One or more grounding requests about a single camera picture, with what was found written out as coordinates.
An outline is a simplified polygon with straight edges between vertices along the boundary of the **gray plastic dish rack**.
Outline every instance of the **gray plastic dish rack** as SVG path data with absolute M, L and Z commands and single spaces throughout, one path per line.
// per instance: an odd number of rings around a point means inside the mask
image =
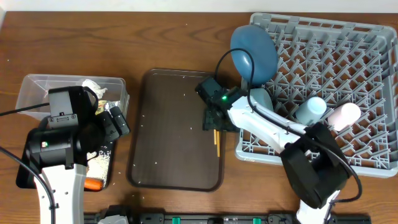
M 387 26 L 254 13 L 250 24 L 265 29 L 279 55 L 278 71 L 263 88 L 274 111 L 294 120 L 295 110 L 312 96 L 328 106 L 321 122 L 337 106 L 352 102 L 362 111 L 357 122 L 337 132 L 341 150 L 358 175 L 388 178 L 398 172 L 398 46 Z M 242 80 L 242 88 L 247 83 Z M 236 157 L 282 165 L 273 148 L 241 130 Z

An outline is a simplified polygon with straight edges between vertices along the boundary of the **transparent box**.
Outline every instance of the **transparent box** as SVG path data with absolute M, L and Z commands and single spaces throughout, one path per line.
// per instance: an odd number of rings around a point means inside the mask
M 126 82 L 122 78 L 111 77 L 29 74 L 25 76 L 21 89 L 19 90 L 16 109 L 48 103 L 49 89 L 78 86 L 81 85 L 85 79 L 96 82 L 101 88 L 107 88 L 108 90 L 106 90 L 103 97 L 99 100 L 120 101 L 120 110 L 124 117 L 126 117 L 130 99 L 126 91 Z M 29 115 L 41 121 L 46 116 L 50 116 L 50 107 L 43 106 L 19 113 Z

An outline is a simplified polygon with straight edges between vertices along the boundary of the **black cable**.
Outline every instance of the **black cable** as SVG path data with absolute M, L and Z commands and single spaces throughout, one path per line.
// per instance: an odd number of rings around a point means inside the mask
M 21 165 L 23 168 L 28 170 L 40 182 L 40 184 L 43 185 L 45 193 L 47 193 L 47 197 L 49 198 L 49 201 L 50 201 L 50 208 L 49 209 L 51 210 L 51 224 L 55 224 L 55 209 L 56 208 L 55 208 L 54 196 L 51 193 L 51 190 L 49 189 L 47 184 L 44 182 L 43 178 L 41 178 L 39 176 L 39 174 L 36 173 L 36 171 L 34 171 L 30 166 L 26 165 L 18 157 L 16 157 L 14 154 L 12 154 L 11 152 L 7 151 L 6 149 L 4 149 L 1 146 L 0 146 L 0 152 L 4 153 L 6 156 L 10 157 L 11 159 L 13 159 L 17 163 L 19 163 L 19 165 Z
M 34 108 L 39 108 L 39 107 L 42 107 L 42 106 L 48 106 L 48 105 L 50 105 L 50 103 L 42 103 L 42 104 L 39 104 L 39 105 L 28 106 L 28 107 L 25 107 L 25 108 L 20 108 L 20 109 L 16 109 L 16 110 L 0 113 L 0 116 L 4 116 L 4 115 L 7 115 L 7 114 L 12 114 L 12 113 L 18 113 L 18 112 L 21 112 L 21 111 L 27 111 L 27 110 L 31 110 L 31 109 L 34 109 Z
M 254 76 L 254 60 L 253 60 L 253 57 L 251 56 L 251 54 L 250 54 L 247 50 L 241 49 L 241 48 L 235 48 L 235 49 L 231 49 L 231 50 L 227 51 L 227 52 L 220 58 L 220 61 L 219 61 L 218 64 L 217 64 L 214 77 L 215 77 L 215 78 L 217 77 L 218 67 L 220 66 L 221 61 L 222 61 L 222 60 L 225 58 L 225 56 L 227 56 L 230 52 L 235 51 L 235 50 L 240 50 L 240 51 L 243 51 L 243 52 L 247 53 L 247 55 L 249 56 L 249 58 L 250 58 L 250 60 L 251 60 L 251 74 L 250 74 L 250 81 L 249 81 L 249 85 L 248 85 L 248 103 L 249 103 L 249 106 L 251 107 L 251 109 L 252 109 L 254 112 L 256 112 L 259 116 L 261 116 L 261 117 L 264 118 L 265 120 L 271 122 L 272 124 L 274 124 L 274 125 L 276 125 L 276 126 L 282 128 L 282 129 L 286 130 L 286 131 L 289 132 L 289 133 L 292 133 L 292 134 L 297 135 L 298 137 L 304 139 L 307 143 L 312 144 L 313 146 L 317 146 L 317 147 L 319 147 L 321 150 L 323 150 L 323 151 L 325 151 L 325 152 L 326 152 L 326 151 L 329 152 L 331 155 L 333 155 L 335 158 L 337 158 L 337 159 L 339 160 L 339 162 L 343 165 L 343 167 L 345 168 L 345 170 L 346 170 L 347 172 L 349 172 L 349 173 L 355 178 L 356 184 L 358 185 L 358 194 L 357 194 L 355 197 L 352 197 L 352 198 L 334 199 L 334 200 L 332 200 L 332 201 L 330 202 L 330 207 L 329 207 L 329 209 L 328 209 L 328 213 L 327 213 L 326 216 L 325 216 L 325 223 L 327 223 L 329 214 L 330 214 L 330 212 L 331 212 L 331 208 L 332 208 L 332 206 L 334 206 L 335 203 L 353 202 L 353 201 L 355 201 L 355 200 L 357 200 L 357 199 L 359 199 L 359 198 L 361 197 L 361 195 L 362 195 L 362 184 L 361 184 L 361 181 L 360 181 L 360 179 L 359 179 L 357 173 L 354 171 L 354 169 L 353 169 L 346 161 L 344 161 L 342 158 L 340 158 L 339 156 L 337 156 L 332 150 L 330 150 L 330 149 L 329 149 L 330 146 L 328 146 L 327 144 L 325 144 L 325 145 L 327 146 L 327 147 L 326 147 L 324 144 L 320 144 L 319 142 L 316 142 L 316 141 L 313 140 L 312 138 L 307 137 L 306 135 L 304 135 L 304 134 L 302 134 L 302 133 L 300 133 L 300 132 L 298 132 L 298 131 L 296 131 L 296 130 L 291 129 L 290 127 L 286 127 L 286 126 L 284 126 L 283 124 L 278 123 L 277 121 L 274 121 L 273 119 L 271 119 L 271 118 L 267 117 L 266 115 L 264 115 L 263 113 L 261 113 L 261 112 L 256 108 L 256 106 L 254 106 L 254 105 L 251 103 L 250 91 L 251 91 L 251 85 L 252 85 L 253 76 Z

